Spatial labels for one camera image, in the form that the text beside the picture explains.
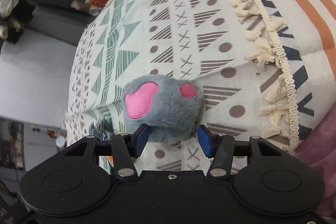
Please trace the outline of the black clothing pile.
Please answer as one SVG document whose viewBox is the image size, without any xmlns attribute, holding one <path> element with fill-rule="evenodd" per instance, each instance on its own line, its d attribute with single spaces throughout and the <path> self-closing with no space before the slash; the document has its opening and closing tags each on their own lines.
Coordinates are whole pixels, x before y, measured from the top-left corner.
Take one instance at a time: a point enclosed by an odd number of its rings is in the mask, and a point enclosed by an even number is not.
<svg viewBox="0 0 336 224">
<path fill-rule="evenodd" d="M 1 0 L 1 47 L 5 41 L 18 42 L 25 25 L 33 19 L 34 10 L 25 0 Z"/>
</svg>

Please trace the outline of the grey pink plush slipper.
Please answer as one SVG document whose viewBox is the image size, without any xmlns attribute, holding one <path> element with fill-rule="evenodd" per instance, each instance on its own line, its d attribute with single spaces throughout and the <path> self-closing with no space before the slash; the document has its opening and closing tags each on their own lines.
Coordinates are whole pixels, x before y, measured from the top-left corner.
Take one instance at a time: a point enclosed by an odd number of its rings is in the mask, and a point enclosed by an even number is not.
<svg viewBox="0 0 336 224">
<path fill-rule="evenodd" d="M 125 85 L 122 94 L 126 130 L 150 127 L 151 142 L 187 140 L 202 119 L 205 95 L 197 84 L 164 75 L 146 75 Z"/>
</svg>

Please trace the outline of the patterned white green blanket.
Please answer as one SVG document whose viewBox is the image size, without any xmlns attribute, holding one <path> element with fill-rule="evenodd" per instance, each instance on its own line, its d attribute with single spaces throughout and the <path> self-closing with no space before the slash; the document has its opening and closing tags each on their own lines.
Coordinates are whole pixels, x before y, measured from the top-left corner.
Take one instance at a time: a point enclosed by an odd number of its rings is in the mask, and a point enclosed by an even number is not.
<svg viewBox="0 0 336 224">
<path fill-rule="evenodd" d="M 126 133 L 122 94 L 126 84 L 141 76 L 164 75 L 188 80 L 202 88 L 205 104 L 200 123 L 215 134 L 248 140 L 245 120 L 225 122 L 221 129 L 208 126 L 206 95 L 222 104 L 233 103 L 241 93 L 238 83 L 220 79 L 220 67 L 230 64 L 230 53 L 220 41 L 199 41 L 200 34 L 217 35 L 228 28 L 213 24 L 225 18 L 220 5 L 209 0 L 111 0 L 85 29 L 73 62 L 68 113 L 64 123 L 67 143 L 89 135 L 91 123 L 110 119 L 114 134 Z M 209 165 L 195 131 L 174 143 L 149 142 L 135 161 L 139 170 L 198 170 Z"/>
</svg>

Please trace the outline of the pink purple cloth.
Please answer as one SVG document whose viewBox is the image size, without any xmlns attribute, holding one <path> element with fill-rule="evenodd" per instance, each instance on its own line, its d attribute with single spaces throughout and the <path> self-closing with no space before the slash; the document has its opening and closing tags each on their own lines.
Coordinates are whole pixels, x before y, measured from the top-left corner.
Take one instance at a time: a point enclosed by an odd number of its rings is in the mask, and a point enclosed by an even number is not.
<svg viewBox="0 0 336 224">
<path fill-rule="evenodd" d="M 335 112 L 327 114 L 296 149 L 295 156 L 322 174 L 325 194 L 318 214 L 335 219 Z"/>
</svg>

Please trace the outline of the striped tasselled throw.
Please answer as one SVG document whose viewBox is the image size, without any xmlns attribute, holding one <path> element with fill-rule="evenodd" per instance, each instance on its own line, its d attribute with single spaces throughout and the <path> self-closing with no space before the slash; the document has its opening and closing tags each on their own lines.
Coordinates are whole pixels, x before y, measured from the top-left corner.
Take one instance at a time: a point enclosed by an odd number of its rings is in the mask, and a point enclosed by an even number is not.
<svg viewBox="0 0 336 224">
<path fill-rule="evenodd" d="M 233 103 L 206 95 L 208 126 L 245 120 L 249 135 L 259 134 L 293 151 L 325 117 L 335 102 L 334 67 L 328 50 L 334 37 L 310 0 L 209 0 L 220 5 L 228 28 L 199 41 L 220 41 L 230 64 L 220 79 L 240 85 Z"/>
</svg>

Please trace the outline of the white cylinder container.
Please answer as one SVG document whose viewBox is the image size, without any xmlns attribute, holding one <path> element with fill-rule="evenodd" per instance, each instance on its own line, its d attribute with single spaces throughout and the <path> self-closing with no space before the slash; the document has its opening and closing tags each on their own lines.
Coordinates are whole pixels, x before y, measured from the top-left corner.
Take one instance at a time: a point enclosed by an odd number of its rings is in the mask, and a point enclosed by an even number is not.
<svg viewBox="0 0 336 224">
<path fill-rule="evenodd" d="M 59 135 L 55 139 L 55 144 L 59 149 L 63 149 L 67 145 L 66 138 L 63 135 Z"/>
</svg>

